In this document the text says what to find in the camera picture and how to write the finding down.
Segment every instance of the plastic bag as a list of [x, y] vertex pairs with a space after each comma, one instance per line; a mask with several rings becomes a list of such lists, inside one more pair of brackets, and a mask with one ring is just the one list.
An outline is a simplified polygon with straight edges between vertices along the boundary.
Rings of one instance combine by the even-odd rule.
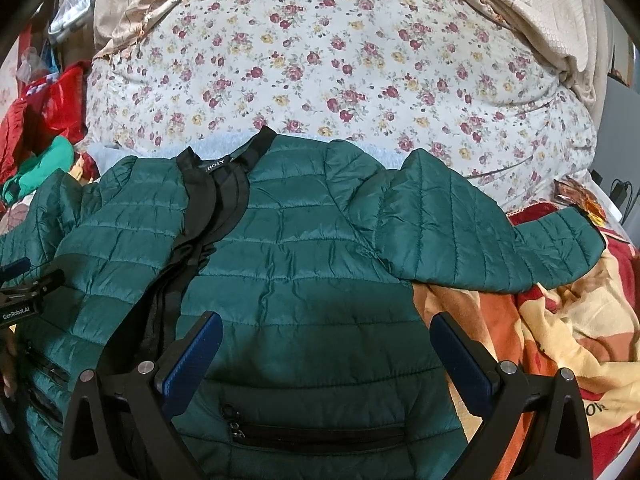
[[63, 0], [49, 25], [49, 40], [60, 44], [87, 23], [94, 13], [95, 0]]
[[38, 56], [38, 51], [32, 46], [22, 53], [20, 60], [21, 63], [15, 76], [23, 83], [29, 84], [50, 73], [47, 65], [40, 59], [40, 56]]

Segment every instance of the blue gripper pad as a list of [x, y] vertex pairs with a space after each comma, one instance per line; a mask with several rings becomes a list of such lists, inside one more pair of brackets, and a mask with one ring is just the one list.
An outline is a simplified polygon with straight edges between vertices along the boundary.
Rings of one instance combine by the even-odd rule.
[[[494, 408], [494, 387], [472, 355], [472, 351], [463, 343], [462, 338], [466, 339], [468, 344], [482, 345], [471, 341], [456, 324], [455, 329], [460, 331], [460, 336], [458, 336], [453, 323], [456, 322], [449, 314], [436, 314], [429, 327], [431, 345], [438, 354], [469, 413], [485, 418], [491, 414]], [[484, 347], [478, 348], [478, 351], [486, 352], [493, 364], [496, 364]]]
[[7, 266], [0, 267], [0, 285], [9, 280], [13, 280], [18, 276], [29, 272], [31, 269], [31, 261], [28, 258], [20, 258]]
[[165, 352], [168, 355], [160, 359], [156, 389], [162, 395], [162, 413], [166, 420], [187, 409], [220, 348], [222, 335], [220, 316], [205, 312], [183, 339], [169, 346]]

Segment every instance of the zipper pull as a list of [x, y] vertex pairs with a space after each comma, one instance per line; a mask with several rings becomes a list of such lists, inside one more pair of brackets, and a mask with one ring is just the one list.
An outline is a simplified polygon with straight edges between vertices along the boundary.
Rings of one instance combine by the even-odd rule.
[[225, 404], [220, 409], [222, 418], [229, 423], [229, 429], [231, 430], [232, 438], [246, 438], [242, 430], [240, 429], [240, 413], [231, 404]]

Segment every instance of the green cloth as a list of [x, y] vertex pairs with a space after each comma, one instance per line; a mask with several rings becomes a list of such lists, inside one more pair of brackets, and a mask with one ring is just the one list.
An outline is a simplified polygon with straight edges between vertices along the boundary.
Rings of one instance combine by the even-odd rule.
[[[209, 478], [440, 480], [466, 445], [410, 280], [522, 292], [576, 280], [604, 242], [568, 208], [513, 228], [495, 202], [423, 150], [385, 170], [348, 142], [277, 136], [249, 175], [248, 209], [182, 301], [177, 336], [204, 310], [225, 336], [178, 432]], [[75, 378], [168, 261], [188, 204], [175, 160], [127, 157], [81, 187], [61, 171], [0, 238], [0, 264], [63, 269], [41, 317], [17, 336], [68, 371], [60, 387], [26, 359], [61, 414]], [[375, 452], [292, 454], [233, 444], [220, 406], [294, 428], [404, 426]], [[60, 423], [23, 401], [18, 435], [56, 478]]]
[[[53, 173], [60, 169], [69, 171], [74, 163], [74, 148], [62, 136], [55, 136], [51, 145], [38, 156], [31, 156], [18, 168], [18, 173], [12, 176], [2, 186], [2, 198], [7, 204], [13, 204], [38, 189]], [[19, 186], [20, 192], [12, 192], [12, 183]]]

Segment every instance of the human hand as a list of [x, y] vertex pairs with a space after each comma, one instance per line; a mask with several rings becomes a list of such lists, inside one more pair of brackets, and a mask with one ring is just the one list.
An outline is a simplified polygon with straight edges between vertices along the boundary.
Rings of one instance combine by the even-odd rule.
[[10, 328], [0, 329], [0, 385], [4, 389], [5, 397], [13, 397], [18, 387], [15, 375], [17, 355], [14, 331]]

